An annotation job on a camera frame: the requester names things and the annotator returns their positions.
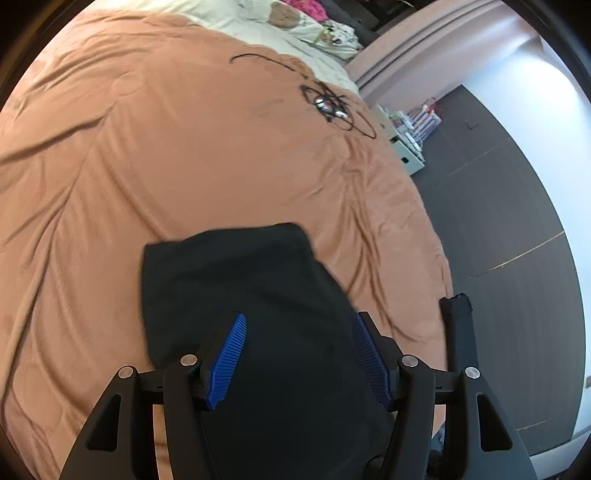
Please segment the white bedside cabinet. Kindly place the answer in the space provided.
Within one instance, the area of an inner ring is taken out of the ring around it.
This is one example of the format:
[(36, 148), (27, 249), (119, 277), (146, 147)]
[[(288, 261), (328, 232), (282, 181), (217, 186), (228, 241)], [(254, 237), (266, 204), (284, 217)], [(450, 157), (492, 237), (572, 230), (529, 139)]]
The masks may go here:
[(387, 111), (375, 105), (372, 112), (381, 125), (385, 135), (391, 143), (394, 152), (402, 161), (406, 172), (413, 176), (425, 167), (422, 149), (412, 139), (409, 133), (402, 132), (395, 125)]

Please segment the black pants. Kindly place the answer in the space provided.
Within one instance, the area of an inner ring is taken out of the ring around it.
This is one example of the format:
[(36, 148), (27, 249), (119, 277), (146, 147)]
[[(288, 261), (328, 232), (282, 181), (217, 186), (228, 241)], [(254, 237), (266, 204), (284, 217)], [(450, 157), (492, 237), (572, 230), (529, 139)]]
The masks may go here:
[(228, 394), (204, 415), (223, 479), (359, 479), (388, 446), (352, 339), (356, 313), (296, 224), (207, 231), (147, 245), (148, 355), (165, 367), (243, 315)]

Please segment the pink plush item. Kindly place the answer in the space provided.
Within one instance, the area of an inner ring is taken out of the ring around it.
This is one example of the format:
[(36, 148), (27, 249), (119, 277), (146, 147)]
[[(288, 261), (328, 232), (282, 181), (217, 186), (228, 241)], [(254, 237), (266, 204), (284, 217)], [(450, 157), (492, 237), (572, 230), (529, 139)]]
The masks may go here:
[(311, 17), (318, 23), (329, 20), (329, 15), (325, 11), (325, 7), (318, 0), (283, 0), (284, 3), (291, 7), (304, 12), (305, 15)]

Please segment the striped paper bag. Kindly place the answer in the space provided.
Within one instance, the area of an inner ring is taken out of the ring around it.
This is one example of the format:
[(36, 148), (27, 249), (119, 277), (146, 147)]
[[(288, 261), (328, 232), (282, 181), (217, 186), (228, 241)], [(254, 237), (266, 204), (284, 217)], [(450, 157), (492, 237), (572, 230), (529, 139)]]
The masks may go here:
[(425, 141), (442, 123), (441, 117), (436, 112), (436, 107), (436, 99), (431, 97), (408, 112), (416, 140)]

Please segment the folded black garment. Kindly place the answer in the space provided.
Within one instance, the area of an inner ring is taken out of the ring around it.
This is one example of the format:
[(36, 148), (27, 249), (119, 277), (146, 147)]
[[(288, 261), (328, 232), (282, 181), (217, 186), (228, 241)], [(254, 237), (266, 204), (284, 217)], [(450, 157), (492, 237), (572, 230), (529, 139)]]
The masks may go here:
[(465, 293), (459, 293), (451, 298), (442, 298), (439, 306), (445, 327), (448, 370), (460, 373), (467, 367), (479, 369), (470, 298)]

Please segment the cream bear pillow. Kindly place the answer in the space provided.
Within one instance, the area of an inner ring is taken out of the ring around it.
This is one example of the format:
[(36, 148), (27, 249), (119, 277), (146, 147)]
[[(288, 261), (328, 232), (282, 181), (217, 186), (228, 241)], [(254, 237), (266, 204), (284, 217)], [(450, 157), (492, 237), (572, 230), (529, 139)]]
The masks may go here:
[(245, 19), (270, 24), (339, 59), (352, 60), (363, 50), (362, 48), (360, 51), (356, 51), (322, 42), (320, 39), (321, 23), (283, 1), (238, 1), (238, 6), (242, 8), (242, 15), (245, 16)]

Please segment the orange-brown bed blanket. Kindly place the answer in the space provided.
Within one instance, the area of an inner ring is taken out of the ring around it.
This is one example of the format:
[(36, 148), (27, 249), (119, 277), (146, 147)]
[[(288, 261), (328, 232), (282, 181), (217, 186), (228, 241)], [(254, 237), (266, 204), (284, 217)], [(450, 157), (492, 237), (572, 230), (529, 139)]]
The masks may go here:
[(1, 425), (59, 476), (114, 371), (147, 367), (145, 245), (300, 224), (382, 333), (445, 369), (448, 260), (368, 106), (304, 100), (300, 59), (174, 14), (83, 13), (1, 113)]

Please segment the pink curtain right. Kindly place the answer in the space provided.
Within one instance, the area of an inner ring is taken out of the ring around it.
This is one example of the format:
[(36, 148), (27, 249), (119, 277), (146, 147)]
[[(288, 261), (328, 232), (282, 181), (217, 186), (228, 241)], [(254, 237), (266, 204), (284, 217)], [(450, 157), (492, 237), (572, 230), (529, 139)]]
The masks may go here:
[(346, 70), (370, 106), (409, 111), (537, 37), (502, 1), (436, 1), (381, 35)]

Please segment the white patterned cloth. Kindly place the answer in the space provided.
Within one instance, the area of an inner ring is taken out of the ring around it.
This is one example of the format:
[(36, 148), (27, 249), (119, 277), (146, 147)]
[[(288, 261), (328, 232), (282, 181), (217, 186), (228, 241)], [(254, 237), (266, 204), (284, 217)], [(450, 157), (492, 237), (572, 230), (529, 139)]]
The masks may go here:
[(353, 27), (335, 22), (331, 19), (325, 20), (321, 25), (322, 33), (320, 34), (320, 39), (322, 42), (356, 51), (360, 51), (363, 48)]

